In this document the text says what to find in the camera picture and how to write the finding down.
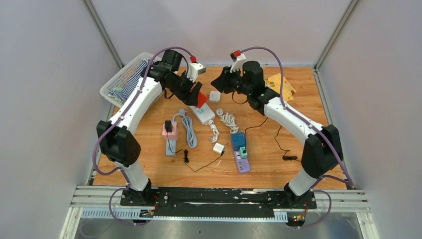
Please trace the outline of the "white square adapter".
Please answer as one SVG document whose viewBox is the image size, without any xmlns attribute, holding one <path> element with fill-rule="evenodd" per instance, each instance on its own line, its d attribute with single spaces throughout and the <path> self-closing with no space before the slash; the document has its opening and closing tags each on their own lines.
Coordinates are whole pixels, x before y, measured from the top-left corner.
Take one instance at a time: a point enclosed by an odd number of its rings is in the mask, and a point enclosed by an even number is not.
<svg viewBox="0 0 422 239">
<path fill-rule="evenodd" d="M 219 91 L 210 91 L 209 101 L 212 103 L 218 103 L 221 99 L 221 92 Z"/>
</svg>

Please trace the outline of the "red cube socket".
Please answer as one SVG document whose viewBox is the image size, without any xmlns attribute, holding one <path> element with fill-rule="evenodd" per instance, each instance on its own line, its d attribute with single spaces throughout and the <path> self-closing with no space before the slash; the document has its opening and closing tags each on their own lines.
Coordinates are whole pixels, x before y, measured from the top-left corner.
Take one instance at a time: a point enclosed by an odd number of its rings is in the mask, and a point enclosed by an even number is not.
<svg viewBox="0 0 422 239">
<path fill-rule="evenodd" d="M 191 92 L 192 103 L 191 106 L 201 108 L 208 100 L 208 97 L 201 91 Z"/>
</svg>

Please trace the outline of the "small black power adapter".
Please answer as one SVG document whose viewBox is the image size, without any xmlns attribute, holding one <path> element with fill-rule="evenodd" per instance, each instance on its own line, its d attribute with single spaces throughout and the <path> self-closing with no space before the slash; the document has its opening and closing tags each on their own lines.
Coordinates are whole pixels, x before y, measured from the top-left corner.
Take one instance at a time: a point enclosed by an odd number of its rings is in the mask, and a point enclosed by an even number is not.
<svg viewBox="0 0 422 239">
<path fill-rule="evenodd" d="M 171 120 L 166 120 L 164 123 L 164 129 L 167 133 L 173 132 L 173 124 Z"/>
</svg>

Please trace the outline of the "pink cube socket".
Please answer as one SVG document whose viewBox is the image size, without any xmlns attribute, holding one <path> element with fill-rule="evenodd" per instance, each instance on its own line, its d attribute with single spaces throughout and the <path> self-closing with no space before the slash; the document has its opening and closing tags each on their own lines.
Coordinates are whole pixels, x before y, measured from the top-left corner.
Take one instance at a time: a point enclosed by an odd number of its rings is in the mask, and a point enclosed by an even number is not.
<svg viewBox="0 0 422 239">
<path fill-rule="evenodd" d="M 167 132 L 165 125 L 163 124 L 162 127 L 162 136 L 164 138 L 165 141 L 176 141 L 178 140 L 178 125 L 176 122 L 172 123 L 172 131 L 171 132 Z"/>
</svg>

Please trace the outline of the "blue cube socket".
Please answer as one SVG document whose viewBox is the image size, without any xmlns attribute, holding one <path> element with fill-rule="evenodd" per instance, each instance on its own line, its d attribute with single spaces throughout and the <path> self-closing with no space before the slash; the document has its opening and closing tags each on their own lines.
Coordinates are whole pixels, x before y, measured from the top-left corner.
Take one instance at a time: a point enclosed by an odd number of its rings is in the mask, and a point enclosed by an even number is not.
<svg viewBox="0 0 422 239">
<path fill-rule="evenodd" d="M 246 139 L 244 132 L 237 132 L 230 135 L 231 136 L 231 145 L 233 151 L 240 151 L 242 147 L 246 146 Z"/>
</svg>

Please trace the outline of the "teal charger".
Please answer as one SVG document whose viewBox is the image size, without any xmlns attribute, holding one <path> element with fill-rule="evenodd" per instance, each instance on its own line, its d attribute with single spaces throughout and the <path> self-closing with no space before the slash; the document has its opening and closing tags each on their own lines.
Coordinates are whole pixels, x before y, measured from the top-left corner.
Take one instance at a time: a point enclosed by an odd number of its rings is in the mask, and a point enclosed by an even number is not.
<svg viewBox="0 0 422 239">
<path fill-rule="evenodd" d="M 240 147 L 240 148 L 239 148 L 239 157 L 240 157 L 241 159 L 245 159 L 245 158 L 247 158 L 247 155 L 248 155 L 248 153 L 247 153 L 247 149 L 246 149 L 246 147 L 245 147 L 245 146 Z"/>
</svg>

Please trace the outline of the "purple power bank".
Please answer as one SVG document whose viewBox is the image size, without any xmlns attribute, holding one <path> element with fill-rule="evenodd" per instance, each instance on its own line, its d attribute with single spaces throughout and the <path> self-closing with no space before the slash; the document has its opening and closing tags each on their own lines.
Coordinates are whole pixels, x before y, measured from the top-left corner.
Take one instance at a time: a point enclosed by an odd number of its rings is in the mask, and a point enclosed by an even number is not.
<svg viewBox="0 0 422 239">
<path fill-rule="evenodd" d="M 239 174 L 250 172 L 250 165 L 247 158 L 241 158 L 239 151 L 234 151 L 234 160 Z"/>
</svg>

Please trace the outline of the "white colourful power strip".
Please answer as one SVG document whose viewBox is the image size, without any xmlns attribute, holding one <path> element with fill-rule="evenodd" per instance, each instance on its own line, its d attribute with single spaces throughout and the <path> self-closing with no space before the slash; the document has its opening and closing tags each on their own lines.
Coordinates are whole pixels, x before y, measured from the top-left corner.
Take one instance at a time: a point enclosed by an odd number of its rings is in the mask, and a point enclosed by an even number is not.
<svg viewBox="0 0 422 239">
<path fill-rule="evenodd" d="M 202 125 L 206 125 L 210 120 L 215 119 L 215 113 L 207 103 L 203 104 L 201 108 L 189 106 L 189 109 L 194 113 Z"/>
</svg>

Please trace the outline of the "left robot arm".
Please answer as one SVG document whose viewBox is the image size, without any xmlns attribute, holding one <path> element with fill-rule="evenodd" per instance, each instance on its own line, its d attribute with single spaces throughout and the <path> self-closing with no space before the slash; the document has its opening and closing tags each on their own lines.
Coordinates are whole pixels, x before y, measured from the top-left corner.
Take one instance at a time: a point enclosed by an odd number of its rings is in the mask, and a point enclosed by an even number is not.
<svg viewBox="0 0 422 239">
<path fill-rule="evenodd" d="M 200 108 L 207 101 L 201 93 L 202 84 L 196 81 L 206 67 L 191 52 L 188 53 L 190 63 L 187 70 L 178 74 L 184 58 L 182 50 L 182 47 L 168 47 L 151 56 L 128 100 L 108 121 L 97 124 L 99 138 L 93 149 L 93 160 L 100 151 L 116 168 L 103 172 L 95 163 L 95 170 L 104 176 L 120 171 L 126 180 L 125 189 L 134 191 L 133 199 L 141 206 L 152 201 L 151 181 L 139 162 L 141 146 L 134 137 L 141 119 L 165 90 L 187 106 Z"/>
</svg>

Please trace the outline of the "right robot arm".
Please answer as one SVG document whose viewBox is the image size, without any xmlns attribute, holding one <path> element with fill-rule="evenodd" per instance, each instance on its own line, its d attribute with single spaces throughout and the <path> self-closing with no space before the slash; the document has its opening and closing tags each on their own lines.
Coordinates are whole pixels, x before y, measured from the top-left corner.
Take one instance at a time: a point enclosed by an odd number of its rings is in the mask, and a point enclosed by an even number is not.
<svg viewBox="0 0 422 239">
<path fill-rule="evenodd" d="M 246 95 L 254 110 L 279 123 L 304 146 L 302 168 L 284 188 L 287 206 L 298 207 L 304 201 L 304 194 L 322 175 L 342 165 L 338 129 L 332 124 L 324 126 L 315 122 L 286 103 L 279 93 L 265 85 L 263 69 L 257 61 L 247 61 L 242 70 L 234 72 L 230 67 L 224 67 L 211 85 L 221 93 Z"/>
</svg>

